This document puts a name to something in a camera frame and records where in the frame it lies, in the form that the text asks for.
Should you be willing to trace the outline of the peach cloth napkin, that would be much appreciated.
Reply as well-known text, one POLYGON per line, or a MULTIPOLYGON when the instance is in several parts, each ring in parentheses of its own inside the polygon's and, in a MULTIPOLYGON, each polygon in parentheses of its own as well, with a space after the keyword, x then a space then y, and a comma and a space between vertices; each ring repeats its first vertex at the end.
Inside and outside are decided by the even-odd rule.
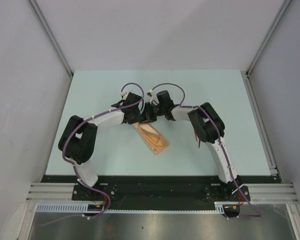
POLYGON ((134 123, 132 126, 154 155, 160 154, 170 145, 169 141, 150 123, 134 123))

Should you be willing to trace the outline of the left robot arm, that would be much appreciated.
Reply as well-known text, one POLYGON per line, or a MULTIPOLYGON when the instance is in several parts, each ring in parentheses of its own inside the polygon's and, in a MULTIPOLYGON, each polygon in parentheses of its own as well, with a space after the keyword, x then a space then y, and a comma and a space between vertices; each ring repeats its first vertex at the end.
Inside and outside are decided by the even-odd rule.
POLYGON ((100 196, 101 188, 96 184, 98 175, 90 161, 97 138, 97 133, 120 124, 134 124, 141 120, 139 103, 143 97, 133 92, 126 92, 122 99, 111 105, 105 112, 87 119, 73 115, 58 142, 58 149, 63 159, 70 163, 78 181, 84 184, 83 194, 90 200, 100 196))

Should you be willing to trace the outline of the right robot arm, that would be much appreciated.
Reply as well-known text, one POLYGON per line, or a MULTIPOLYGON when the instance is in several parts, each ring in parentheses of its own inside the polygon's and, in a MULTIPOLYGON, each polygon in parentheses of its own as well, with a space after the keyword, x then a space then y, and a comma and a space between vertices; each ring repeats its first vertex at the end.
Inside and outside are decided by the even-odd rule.
POLYGON ((151 90, 150 101, 144 105, 142 116, 147 122, 154 122, 157 117, 164 116, 168 121, 189 121, 196 138, 205 143, 214 159, 219 180, 225 184, 220 188, 221 196, 232 201, 239 194, 238 187, 243 185, 225 144, 225 124, 208 102, 202 105, 175 104, 168 91, 163 90, 156 95, 151 90))

